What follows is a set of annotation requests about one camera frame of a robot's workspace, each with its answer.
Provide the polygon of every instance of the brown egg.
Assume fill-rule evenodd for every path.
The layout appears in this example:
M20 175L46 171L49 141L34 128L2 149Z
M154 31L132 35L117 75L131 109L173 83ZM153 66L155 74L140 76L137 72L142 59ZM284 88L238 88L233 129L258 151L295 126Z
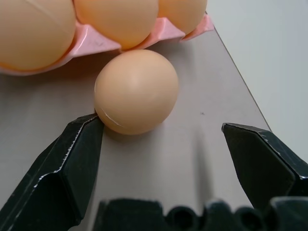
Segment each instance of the brown egg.
M59 60L72 44L72 0L0 0L0 65L35 70Z
M178 95L178 77L162 55L128 51L110 61L95 83L95 110L112 130L141 134L162 123Z
M206 5L207 0L159 0L158 17L168 18L187 35L201 22Z
M75 0L79 21L90 24L127 50L150 34L158 14L158 0Z

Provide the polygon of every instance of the egg carton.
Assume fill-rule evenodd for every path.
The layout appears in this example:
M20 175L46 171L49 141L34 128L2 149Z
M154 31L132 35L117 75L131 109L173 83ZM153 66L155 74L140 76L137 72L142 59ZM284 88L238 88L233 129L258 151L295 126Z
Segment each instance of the egg carton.
M200 24L196 27L196 29L188 35L185 35L184 32L176 28L167 18L157 18L150 35L142 43L126 51L145 49L160 41L188 41L196 36L203 34L204 32L211 30L214 30L214 26L207 14L203 16ZM63 66L73 58L107 51L113 51L117 53L125 52L121 50L121 45L119 43L103 36L91 25L83 25L79 22L76 22L76 33L73 43L60 60L50 66L35 71L16 71L0 67L0 73L15 76L29 76L39 74Z

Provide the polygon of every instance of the gray tabletop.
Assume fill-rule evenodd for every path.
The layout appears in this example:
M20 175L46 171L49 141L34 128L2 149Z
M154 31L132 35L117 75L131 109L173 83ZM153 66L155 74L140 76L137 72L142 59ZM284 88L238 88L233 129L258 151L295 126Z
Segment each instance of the gray tabletop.
M151 47L180 80L178 101L157 129L140 136L106 130L95 190L81 225L91 230L100 200L159 200L165 212L205 201L249 205L221 132L223 122L268 129L215 31L179 44ZM112 58L96 54L31 77L0 75L0 207L36 157L79 116L91 114L95 78Z

